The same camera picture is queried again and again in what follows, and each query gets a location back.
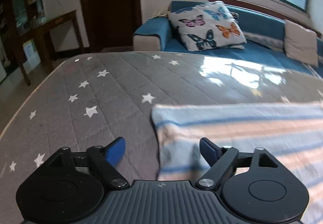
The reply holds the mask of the blue beige striped shirt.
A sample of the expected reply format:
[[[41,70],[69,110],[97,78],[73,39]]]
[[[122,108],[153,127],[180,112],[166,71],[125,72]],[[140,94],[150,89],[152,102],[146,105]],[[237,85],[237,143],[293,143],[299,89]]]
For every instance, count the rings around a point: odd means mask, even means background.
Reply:
[[[308,189],[304,223],[322,223],[322,104],[156,105],[158,180],[196,181],[209,165],[199,151],[208,138],[241,152],[263,147]]]

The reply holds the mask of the grey star tablecloth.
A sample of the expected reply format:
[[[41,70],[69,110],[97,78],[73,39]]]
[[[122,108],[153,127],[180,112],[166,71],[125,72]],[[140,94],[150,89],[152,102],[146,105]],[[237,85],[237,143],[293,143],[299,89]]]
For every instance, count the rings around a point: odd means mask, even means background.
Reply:
[[[1,223],[21,223],[18,187],[61,147],[126,141],[129,181],[158,180],[156,105],[320,103],[322,79],[291,69],[184,53],[85,54],[60,64],[1,133]]]

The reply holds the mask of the blue sofa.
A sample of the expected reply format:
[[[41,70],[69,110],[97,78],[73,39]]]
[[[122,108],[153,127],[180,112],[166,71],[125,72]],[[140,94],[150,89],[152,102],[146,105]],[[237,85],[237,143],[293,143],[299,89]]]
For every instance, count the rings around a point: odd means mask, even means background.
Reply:
[[[188,51],[168,20],[168,13],[206,3],[208,2],[172,1],[169,9],[149,19],[136,30],[133,35],[134,50],[201,54],[322,76],[322,41],[320,39],[317,38],[318,67],[304,64],[287,57],[285,53],[285,20],[226,4],[246,38],[244,49],[219,48],[197,52]]]

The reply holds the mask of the butterfly print pillow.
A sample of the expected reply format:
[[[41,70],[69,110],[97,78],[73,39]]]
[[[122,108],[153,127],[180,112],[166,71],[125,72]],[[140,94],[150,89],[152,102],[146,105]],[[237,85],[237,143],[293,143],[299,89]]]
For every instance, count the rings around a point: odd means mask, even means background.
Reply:
[[[221,1],[178,9],[168,13],[168,20],[190,52],[244,49],[246,38],[238,21]]]

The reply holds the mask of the beige cushion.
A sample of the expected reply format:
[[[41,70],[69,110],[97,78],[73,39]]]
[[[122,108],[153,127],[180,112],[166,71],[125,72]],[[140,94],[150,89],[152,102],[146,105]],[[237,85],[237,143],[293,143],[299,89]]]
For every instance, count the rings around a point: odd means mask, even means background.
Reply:
[[[284,50],[287,57],[318,67],[318,43],[313,30],[285,20]]]

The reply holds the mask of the dark wooden side table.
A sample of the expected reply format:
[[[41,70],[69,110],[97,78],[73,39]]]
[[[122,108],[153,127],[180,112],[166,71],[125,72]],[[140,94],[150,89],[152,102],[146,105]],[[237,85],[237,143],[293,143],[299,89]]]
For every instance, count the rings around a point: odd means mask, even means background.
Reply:
[[[13,44],[13,54],[15,56],[16,61],[18,62],[18,67],[21,70],[23,79],[28,86],[31,85],[31,82],[24,68],[24,62],[27,59],[27,57],[23,50],[23,43],[29,40],[34,41],[36,45],[36,50],[41,59],[41,63],[45,67],[45,70],[50,73],[54,70],[52,60],[55,59],[55,50],[54,45],[52,43],[52,39],[50,37],[50,31],[69,21],[72,22],[79,49],[83,53],[85,51],[85,48],[83,45],[81,32],[77,21],[76,10],[47,20],[45,23],[42,23],[35,28],[31,28],[29,31],[21,35],[19,34],[15,26],[14,17],[12,16],[9,18],[8,38],[11,39],[11,42]]]

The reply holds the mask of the dark wooden door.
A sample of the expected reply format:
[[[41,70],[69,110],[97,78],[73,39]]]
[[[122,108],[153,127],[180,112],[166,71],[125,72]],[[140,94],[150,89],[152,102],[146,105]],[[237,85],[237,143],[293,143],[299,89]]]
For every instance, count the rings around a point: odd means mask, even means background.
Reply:
[[[81,0],[90,49],[118,51],[132,46],[142,24],[140,0]]]

